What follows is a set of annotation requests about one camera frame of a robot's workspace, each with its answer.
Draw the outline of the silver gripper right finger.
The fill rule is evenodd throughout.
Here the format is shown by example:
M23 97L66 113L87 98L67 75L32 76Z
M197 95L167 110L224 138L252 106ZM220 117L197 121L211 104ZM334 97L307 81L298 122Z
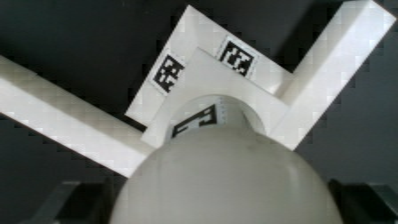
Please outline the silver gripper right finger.
M377 183L329 181L343 224L398 224L398 188Z

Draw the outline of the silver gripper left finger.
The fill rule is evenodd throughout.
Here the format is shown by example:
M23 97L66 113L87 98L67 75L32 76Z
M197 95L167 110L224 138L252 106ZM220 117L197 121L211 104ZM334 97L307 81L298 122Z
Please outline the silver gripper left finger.
M34 213L34 216L18 224L60 224L57 215L78 186L78 181L66 181L59 184Z

